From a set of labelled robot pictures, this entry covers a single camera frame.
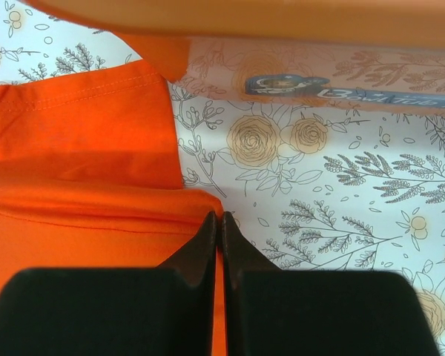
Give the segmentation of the orange t shirt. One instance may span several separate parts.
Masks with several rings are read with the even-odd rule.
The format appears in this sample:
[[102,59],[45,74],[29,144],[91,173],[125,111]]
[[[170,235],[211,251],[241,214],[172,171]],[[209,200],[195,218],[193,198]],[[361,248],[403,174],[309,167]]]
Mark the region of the orange t shirt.
[[[185,188],[168,86],[146,61],[0,85],[0,292],[29,268],[154,268],[220,200]],[[216,256],[211,353],[225,355]]]

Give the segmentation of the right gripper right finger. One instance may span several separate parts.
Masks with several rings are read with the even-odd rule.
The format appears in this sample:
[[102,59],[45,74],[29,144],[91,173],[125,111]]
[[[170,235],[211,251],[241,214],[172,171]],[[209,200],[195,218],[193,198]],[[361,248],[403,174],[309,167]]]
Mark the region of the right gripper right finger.
[[222,218],[229,355],[437,355],[414,289],[386,271],[284,271]]

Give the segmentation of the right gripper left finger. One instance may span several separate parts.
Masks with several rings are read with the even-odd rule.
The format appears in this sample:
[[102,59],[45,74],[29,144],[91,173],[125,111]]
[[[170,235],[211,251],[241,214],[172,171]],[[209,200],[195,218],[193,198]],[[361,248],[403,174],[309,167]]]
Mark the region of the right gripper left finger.
[[29,268],[0,292],[0,355],[209,355],[217,216],[154,268]]

